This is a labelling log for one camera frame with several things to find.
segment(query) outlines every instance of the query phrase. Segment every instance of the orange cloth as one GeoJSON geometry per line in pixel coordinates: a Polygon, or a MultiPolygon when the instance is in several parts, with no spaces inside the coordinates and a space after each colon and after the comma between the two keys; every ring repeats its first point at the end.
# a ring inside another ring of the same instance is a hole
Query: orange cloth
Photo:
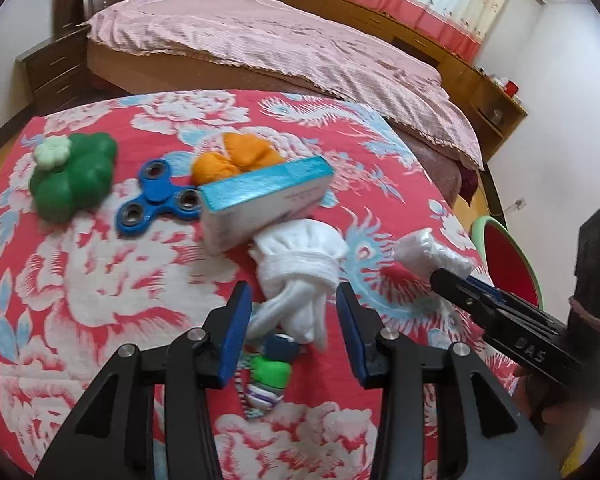
{"type": "Polygon", "coordinates": [[[270,142],[253,134],[228,132],[222,134],[222,140],[229,157],[216,152],[200,155],[191,166],[195,186],[286,162],[270,142]]]}

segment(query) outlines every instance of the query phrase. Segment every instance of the red floral blanket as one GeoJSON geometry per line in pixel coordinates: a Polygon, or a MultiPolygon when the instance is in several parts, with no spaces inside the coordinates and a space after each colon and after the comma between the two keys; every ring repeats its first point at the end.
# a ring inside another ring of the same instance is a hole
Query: red floral blanket
{"type": "MultiPolygon", "coordinates": [[[[170,343],[225,303],[237,280],[261,300],[254,262],[241,247],[209,256],[195,222],[160,218],[141,238],[118,237],[116,209],[138,193],[136,174],[163,156],[186,182],[191,161],[227,130],[252,133],[293,160],[321,155],[335,178],[314,218],[349,245],[342,279],[387,325],[419,343],[467,341],[506,387],[512,363],[482,341],[459,310],[440,307],[394,265],[392,244],[430,226],[438,240],[478,258],[458,220],[410,150],[369,108],[257,91],[132,96],[34,118],[0,173],[0,447],[33,472],[62,421],[115,349],[170,343]],[[119,155],[111,195],[64,227],[45,224],[27,190],[32,150],[48,134],[109,132],[119,155]]],[[[349,369],[328,303],[329,347],[294,363],[273,412],[247,421],[235,385],[208,396],[225,478],[364,479],[379,422],[379,392],[349,369]]],[[[436,474],[434,392],[426,398],[426,474],[436,474]]],[[[162,391],[155,399],[157,478],[164,468],[162,391]]]]}

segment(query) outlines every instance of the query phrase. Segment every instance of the blue and white box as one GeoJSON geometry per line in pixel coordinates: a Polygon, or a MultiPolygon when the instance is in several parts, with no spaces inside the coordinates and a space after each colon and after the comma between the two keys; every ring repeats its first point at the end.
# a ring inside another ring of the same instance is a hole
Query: blue and white box
{"type": "Polygon", "coordinates": [[[206,250],[219,254],[269,225],[304,218],[320,203],[332,178],[329,163],[312,156],[200,186],[206,250]]]}

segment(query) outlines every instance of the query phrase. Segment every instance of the chair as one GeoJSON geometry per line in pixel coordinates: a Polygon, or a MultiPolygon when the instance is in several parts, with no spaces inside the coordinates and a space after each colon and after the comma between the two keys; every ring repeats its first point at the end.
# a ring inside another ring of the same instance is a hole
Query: chair
{"type": "Polygon", "coordinates": [[[500,222],[491,216],[478,218],[471,225],[471,240],[497,288],[544,310],[536,274],[525,253],[500,222]]]}

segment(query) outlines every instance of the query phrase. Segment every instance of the blue fidget spinner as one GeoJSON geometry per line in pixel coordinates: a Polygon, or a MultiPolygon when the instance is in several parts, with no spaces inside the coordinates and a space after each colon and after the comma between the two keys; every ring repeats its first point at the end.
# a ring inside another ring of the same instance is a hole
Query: blue fidget spinner
{"type": "Polygon", "coordinates": [[[160,214],[170,213],[181,220],[200,216],[195,186],[176,186],[171,182],[171,167],[166,160],[150,160],[138,174],[142,194],[118,209],[116,228],[124,235],[144,233],[160,214]]]}

